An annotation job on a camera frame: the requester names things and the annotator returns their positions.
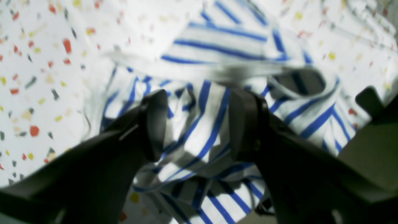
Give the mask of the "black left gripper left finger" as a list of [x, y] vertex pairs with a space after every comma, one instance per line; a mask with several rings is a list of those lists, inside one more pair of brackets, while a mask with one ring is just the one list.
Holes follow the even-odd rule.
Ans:
[[116, 224], [137, 172], [162, 154], [165, 90], [114, 120], [102, 133], [1, 189], [1, 214], [28, 224]]

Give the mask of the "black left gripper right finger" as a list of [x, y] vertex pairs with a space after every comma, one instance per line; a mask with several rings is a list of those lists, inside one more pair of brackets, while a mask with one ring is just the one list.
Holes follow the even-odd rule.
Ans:
[[397, 223], [397, 192], [294, 134], [260, 95], [232, 89], [229, 125], [233, 160], [257, 166], [279, 224]]

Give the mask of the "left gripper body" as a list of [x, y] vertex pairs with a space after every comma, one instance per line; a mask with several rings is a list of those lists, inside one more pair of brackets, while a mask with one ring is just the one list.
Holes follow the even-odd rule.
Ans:
[[338, 158], [372, 183], [397, 190], [397, 97], [384, 106], [375, 89], [367, 87], [355, 101], [371, 116], [372, 121], [357, 132]]

